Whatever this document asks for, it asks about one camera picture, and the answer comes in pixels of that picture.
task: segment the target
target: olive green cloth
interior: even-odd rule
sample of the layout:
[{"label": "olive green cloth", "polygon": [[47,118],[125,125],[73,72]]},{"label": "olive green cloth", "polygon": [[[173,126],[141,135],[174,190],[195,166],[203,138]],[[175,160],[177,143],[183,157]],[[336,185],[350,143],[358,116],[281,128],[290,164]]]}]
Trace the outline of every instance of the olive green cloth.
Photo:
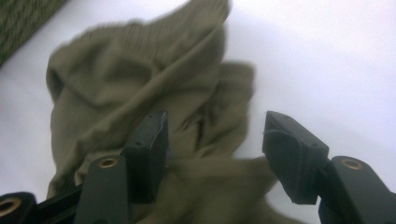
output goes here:
[{"label": "olive green cloth", "polygon": [[0,67],[66,0],[0,0]]},{"label": "olive green cloth", "polygon": [[148,24],[91,30],[51,56],[49,197],[82,183],[93,160],[119,154],[148,113],[166,110],[167,172],[156,203],[134,204],[137,223],[298,223],[265,203],[276,181],[267,161],[233,158],[253,71],[222,62],[227,16],[225,0],[192,0]]}]

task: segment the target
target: green fabric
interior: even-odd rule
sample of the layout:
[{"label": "green fabric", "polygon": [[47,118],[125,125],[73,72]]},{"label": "green fabric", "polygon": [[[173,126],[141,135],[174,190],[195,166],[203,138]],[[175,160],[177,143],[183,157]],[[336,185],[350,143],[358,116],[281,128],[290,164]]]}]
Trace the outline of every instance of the green fabric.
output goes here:
[{"label": "green fabric", "polygon": [[0,1],[0,66],[55,13],[66,0]]},{"label": "green fabric", "polygon": [[119,154],[143,117],[166,110],[167,172],[156,203],[134,204],[137,223],[298,223],[266,204],[276,182],[267,161],[233,158],[253,70],[222,62],[227,16],[225,0],[192,0],[148,24],[93,29],[51,56],[49,197],[82,183],[92,161]]}]

